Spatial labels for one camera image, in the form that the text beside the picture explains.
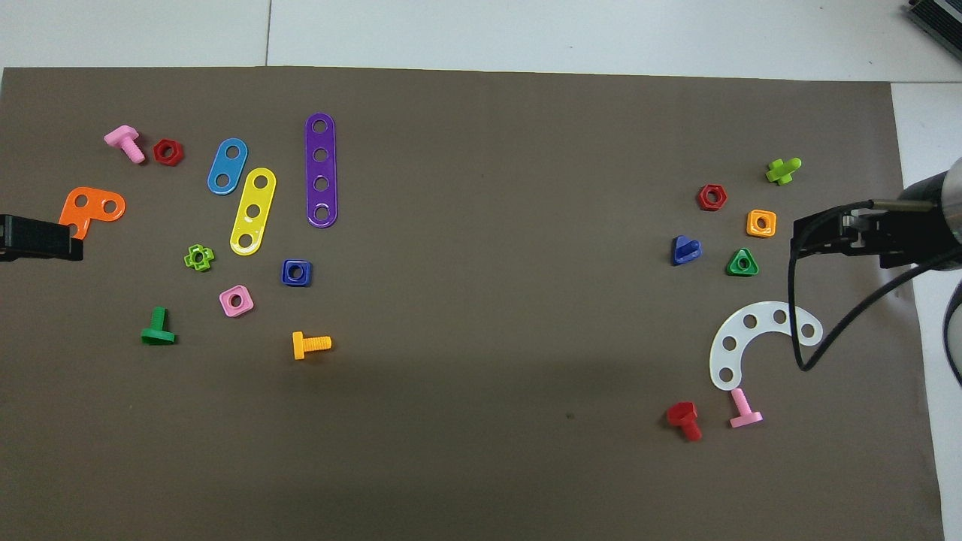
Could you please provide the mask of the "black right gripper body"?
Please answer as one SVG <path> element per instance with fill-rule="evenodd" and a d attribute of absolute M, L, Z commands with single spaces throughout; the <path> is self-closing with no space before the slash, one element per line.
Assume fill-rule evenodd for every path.
<path fill-rule="evenodd" d="M 960 237 L 933 202 L 872 201 L 844 212 L 839 232 L 844 254 L 879 257 L 882 268 L 923 264 L 943 256 L 936 270 L 960 266 Z"/>

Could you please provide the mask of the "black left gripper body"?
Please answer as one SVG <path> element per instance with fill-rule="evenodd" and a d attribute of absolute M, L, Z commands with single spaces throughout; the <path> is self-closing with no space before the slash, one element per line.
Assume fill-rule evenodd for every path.
<path fill-rule="evenodd" d="M 53 257 L 54 223 L 3 213 L 1 226 L 1 261 Z"/>

